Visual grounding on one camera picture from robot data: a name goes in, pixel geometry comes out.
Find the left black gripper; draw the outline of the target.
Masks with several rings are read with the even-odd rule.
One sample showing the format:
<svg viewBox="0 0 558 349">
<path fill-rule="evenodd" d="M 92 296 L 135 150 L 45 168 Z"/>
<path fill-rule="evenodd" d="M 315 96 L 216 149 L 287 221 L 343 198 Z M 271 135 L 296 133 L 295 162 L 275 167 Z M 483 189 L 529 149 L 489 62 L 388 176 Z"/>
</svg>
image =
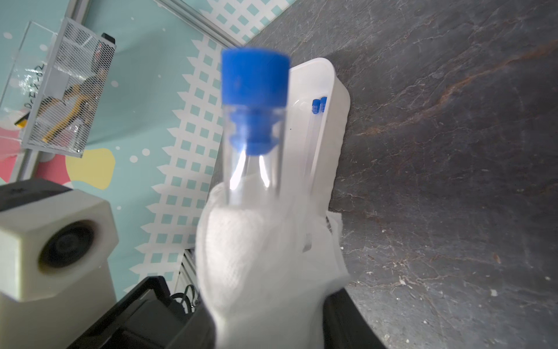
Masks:
<svg viewBox="0 0 558 349">
<path fill-rule="evenodd" d="M 70 348 L 214 348 L 215 326 L 189 284 L 171 294 L 149 276 L 91 325 Z"/>
</svg>

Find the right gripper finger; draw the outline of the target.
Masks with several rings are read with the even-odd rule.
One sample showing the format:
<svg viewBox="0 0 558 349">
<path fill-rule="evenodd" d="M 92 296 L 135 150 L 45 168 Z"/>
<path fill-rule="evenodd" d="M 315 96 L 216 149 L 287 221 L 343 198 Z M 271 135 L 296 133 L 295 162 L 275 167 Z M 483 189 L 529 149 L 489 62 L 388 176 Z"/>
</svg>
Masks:
<svg viewBox="0 0 558 349">
<path fill-rule="evenodd" d="M 341 289 L 325 299 L 323 335 L 327 349 L 386 348 L 362 317 L 346 289 Z"/>
</svg>

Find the blue capped test tube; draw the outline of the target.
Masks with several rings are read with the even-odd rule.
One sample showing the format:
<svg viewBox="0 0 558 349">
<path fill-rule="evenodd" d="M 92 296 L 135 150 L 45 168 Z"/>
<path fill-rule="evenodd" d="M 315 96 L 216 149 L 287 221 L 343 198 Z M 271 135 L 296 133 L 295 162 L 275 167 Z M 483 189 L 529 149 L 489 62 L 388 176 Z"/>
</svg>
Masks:
<svg viewBox="0 0 558 349">
<path fill-rule="evenodd" d="M 283 162 L 290 59 L 268 49 L 222 53 L 223 183 L 230 206 L 277 201 Z"/>
<path fill-rule="evenodd" d="M 309 118 L 308 124 L 308 135 L 307 135 L 307 159 L 306 159 L 306 180 L 307 187 L 311 189 L 311 172 L 312 164 L 315 157 L 316 148 L 316 138 L 317 132 L 319 131 L 319 121 L 321 120 L 321 99 L 314 99 L 312 101 L 312 110 Z"/>
<path fill-rule="evenodd" d="M 315 160 L 314 160 L 314 173 L 317 172 L 317 168 L 318 168 L 318 160 L 319 160 L 319 151 L 321 149 L 321 138 L 322 138 L 322 131 L 323 131 L 323 124 L 325 122 L 325 111 L 326 111 L 326 106 L 327 106 L 327 100 L 328 98 L 326 96 L 322 97 L 320 100 L 320 109 L 319 109 L 319 113 L 317 114 L 317 133 L 316 133 L 316 140 L 315 140 Z"/>
</svg>

